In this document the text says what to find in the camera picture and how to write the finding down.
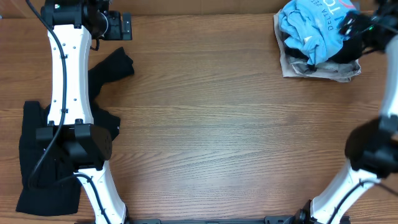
black cloth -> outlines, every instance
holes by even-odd
[[[286,40],[290,35],[285,32],[282,33],[283,40]],[[308,60],[308,57],[304,55],[299,49],[292,49],[284,43],[285,53],[295,58],[301,58]],[[340,49],[337,54],[330,57],[329,60],[335,63],[350,63],[353,60],[359,59],[362,56],[362,36],[357,35],[356,37],[343,41],[343,48]]]
[[[114,82],[132,74],[134,74],[132,60],[124,53],[122,47],[88,72],[89,100],[95,125],[109,130],[112,140],[119,134],[120,118],[100,109],[94,99],[105,83]],[[36,143],[35,132],[37,128],[47,125],[49,111],[50,105],[42,109],[37,101],[25,102],[22,134],[19,140],[19,162],[24,188],[16,211],[40,216],[74,214],[78,210],[80,200],[81,185],[78,180],[71,180],[45,190],[28,189],[30,172],[44,153],[44,149]],[[50,185],[72,174],[72,170],[66,169],[62,163],[48,157],[38,171],[37,184]]]

clothing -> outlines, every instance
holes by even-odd
[[[282,33],[282,39],[286,40],[290,35]],[[305,59],[308,61],[308,57],[304,55],[299,49],[292,49],[284,43],[286,55],[295,58]],[[357,35],[356,37],[343,41],[343,48],[337,52],[334,56],[330,57],[328,61],[335,63],[351,63],[362,57],[362,35]]]
[[[134,74],[132,60],[124,53],[122,47],[88,72],[89,101],[95,125],[106,128],[112,140],[119,134],[120,118],[100,109],[94,99],[105,83],[114,82],[132,74]],[[49,111],[50,105],[43,110],[37,101],[25,102],[22,134],[19,140],[19,162],[24,188],[16,211],[41,216],[74,214],[78,210],[80,200],[81,186],[78,180],[70,180],[60,186],[45,190],[32,190],[27,186],[30,173],[44,153],[44,149],[36,143],[35,132],[37,128],[47,125]],[[66,169],[62,163],[48,157],[39,169],[37,183],[50,185],[72,174],[72,170]]]
[[[348,67],[345,67],[346,65],[340,67],[337,63],[328,62],[318,64],[317,67],[321,67],[321,69],[318,69],[314,65],[313,68],[310,68],[310,65],[307,64],[307,60],[287,55],[282,41],[282,33],[279,30],[278,19],[279,12],[274,15],[274,30],[280,50],[280,66],[283,77],[328,78],[338,82],[349,82],[352,77],[361,73],[361,66],[359,66],[358,60],[352,62],[354,64],[351,68],[350,65],[348,65]]]
[[[355,10],[349,0],[292,0],[279,14],[279,29],[290,35],[285,44],[299,49],[309,65],[326,62],[343,47],[347,37],[338,25],[346,13]]]

table surface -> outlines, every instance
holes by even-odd
[[[384,92],[380,54],[363,57],[351,83],[282,78],[270,14],[137,16],[133,33],[90,54],[90,67],[120,46],[134,60],[136,74],[97,98],[122,120],[110,164],[133,218],[293,215],[340,170],[348,134],[377,116]],[[51,74],[39,21],[0,20],[0,223],[94,219],[83,190],[75,215],[15,212],[22,107],[50,103]],[[392,223],[397,210],[396,198],[371,189],[348,214]]]

blue t-shirt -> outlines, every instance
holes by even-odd
[[[339,23],[355,10],[349,0],[292,0],[279,14],[279,28],[290,35],[285,44],[299,49],[309,65],[326,62],[343,47]]]

wood grain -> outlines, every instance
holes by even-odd
[[[134,60],[136,74],[97,98],[122,119],[111,170],[133,218],[294,214],[339,171],[350,131],[377,116],[385,56],[362,58],[351,83],[282,78],[272,25],[270,14],[137,16],[132,42],[91,53],[90,67],[120,46]],[[50,102],[49,49],[37,20],[0,21],[0,223],[93,219],[84,192],[75,215],[15,212],[22,107]],[[397,209],[372,189],[348,213],[353,223],[394,223]]]
[[[30,0],[40,12],[45,0]],[[374,0],[351,0],[361,5],[361,10],[375,10]],[[289,0],[117,0],[110,10],[138,15],[205,15],[277,13]],[[25,0],[1,0],[3,18],[35,18]]]

